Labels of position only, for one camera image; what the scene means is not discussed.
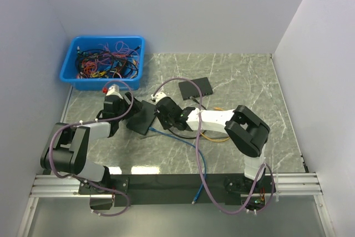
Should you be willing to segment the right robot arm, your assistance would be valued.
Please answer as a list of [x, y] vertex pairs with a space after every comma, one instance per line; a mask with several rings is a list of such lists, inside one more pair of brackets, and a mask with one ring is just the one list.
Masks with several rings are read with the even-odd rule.
[[180, 131], [213, 131], [227, 134], [236, 148], [244, 155], [242, 188], [256, 192], [263, 186], [265, 174], [264, 147], [270, 127], [244, 105], [234, 110], [201, 110], [180, 108], [165, 93], [152, 96], [155, 114], [164, 129]]

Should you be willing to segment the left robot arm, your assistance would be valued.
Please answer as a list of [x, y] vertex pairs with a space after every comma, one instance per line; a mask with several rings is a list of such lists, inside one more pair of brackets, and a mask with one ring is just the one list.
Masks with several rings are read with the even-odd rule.
[[86, 183], [91, 182], [93, 189], [104, 194], [114, 189], [109, 168], [87, 159], [90, 142], [112, 137], [119, 129], [119, 122], [139, 113], [143, 104], [125, 93], [107, 94], [103, 109], [92, 122], [77, 124], [56, 123], [47, 141], [40, 165], [43, 169], [62, 172], [62, 176], [76, 176]]

